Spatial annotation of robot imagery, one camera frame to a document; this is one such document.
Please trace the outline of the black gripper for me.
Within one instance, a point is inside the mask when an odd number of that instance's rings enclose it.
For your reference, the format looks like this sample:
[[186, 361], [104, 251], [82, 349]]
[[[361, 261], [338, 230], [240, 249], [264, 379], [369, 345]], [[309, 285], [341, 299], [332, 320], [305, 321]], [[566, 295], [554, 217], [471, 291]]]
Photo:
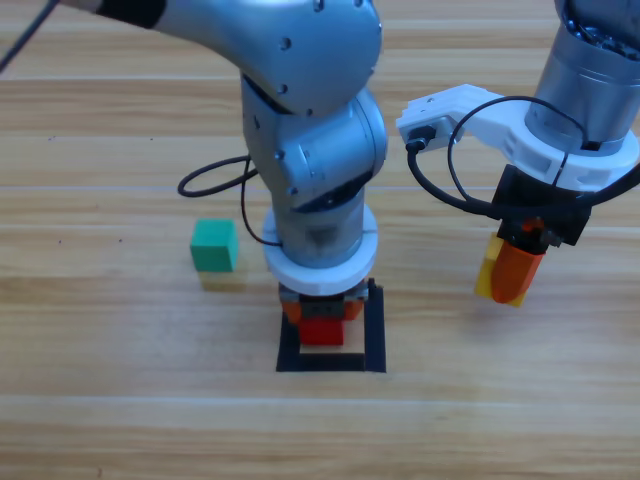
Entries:
[[304, 295], [282, 284], [279, 285], [282, 310], [291, 324], [298, 324], [300, 320], [316, 317], [356, 320], [368, 297], [369, 290], [366, 282], [359, 282], [345, 292], [330, 296]]
[[[492, 198], [494, 205], [531, 207], [572, 203], [578, 191], [558, 188], [537, 180], [513, 165], [507, 165]], [[550, 246], [575, 246], [591, 216], [590, 208], [564, 215], [534, 215], [503, 219], [497, 233], [502, 241], [492, 271], [492, 298], [510, 303], [529, 289], [537, 269]]]

